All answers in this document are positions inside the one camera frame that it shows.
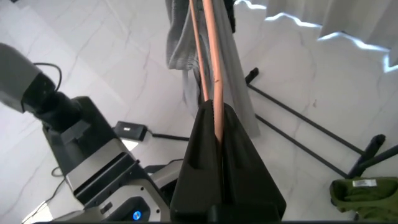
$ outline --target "green garment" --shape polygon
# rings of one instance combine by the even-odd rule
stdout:
[[[367,180],[368,183],[376,180],[377,185],[354,187],[354,180]],[[339,211],[353,210],[358,213],[360,220],[398,221],[398,178],[396,177],[335,180],[330,185],[330,196]]]

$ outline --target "gray fabric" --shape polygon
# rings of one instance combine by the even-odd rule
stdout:
[[[189,1],[165,0],[165,2],[171,23],[167,36],[167,66],[169,69],[182,70],[183,99],[191,114],[196,116],[202,89]],[[198,0],[193,2],[198,21],[206,83],[209,97],[213,98],[213,72],[203,3]],[[238,50],[233,39],[225,5],[221,0],[212,2],[219,38],[221,72],[224,82],[224,102],[234,108],[246,132],[251,138],[254,138],[260,135],[260,130],[254,117],[254,110],[246,82],[244,81],[244,73],[239,61]]]

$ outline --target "drawstring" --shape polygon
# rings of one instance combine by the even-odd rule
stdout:
[[[218,37],[217,37],[216,22],[214,17],[213,3],[211,0],[203,0],[203,6],[204,6],[205,18],[207,24],[207,32],[209,36],[211,66],[213,67],[213,78],[214,78],[214,99],[213,99],[214,128],[215,128],[217,146],[221,152],[221,143],[223,142],[223,131],[224,131],[223,77],[221,76],[220,53],[218,51],[219,49]],[[193,0],[190,0],[190,10],[192,15],[193,30],[195,33],[195,42],[198,51],[200,77],[206,101],[208,100],[208,93],[205,82],[205,74],[204,74],[203,62],[201,57],[198,27],[193,7]]]

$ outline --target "white tile floor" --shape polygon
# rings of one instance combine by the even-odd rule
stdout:
[[[361,149],[380,133],[387,136],[381,151],[398,144],[398,72],[383,72],[384,52],[361,50],[344,37],[317,41],[319,28],[265,17],[264,10],[236,6],[234,37],[243,69],[261,71],[254,86]],[[180,72],[165,65],[168,25],[161,0],[0,0],[0,42],[34,62],[60,65],[61,91],[92,97],[111,124],[131,121],[189,136],[193,118],[182,102]],[[57,81],[54,70],[43,70]],[[358,158],[354,152],[249,92],[258,114],[349,171]],[[3,105],[0,114],[0,222],[19,223],[61,180],[50,176],[57,164],[40,123]],[[267,126],[260,128],[262,137],[253,142],[287,201],[284,220],[352,218],[330,204],[329,184],[340,176]],[[134,154],[144,166],[161,164],[183,157],[186,146],[148,138]],[[364,176],[397,176],[397,160]],[[50,202],[54,217],[79,208],[66,186]]]

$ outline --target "white tag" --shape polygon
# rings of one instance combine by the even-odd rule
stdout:
[[[375,179],[372,180],[354,180],[354,187],[375,187],[377,186],[377,182]]]

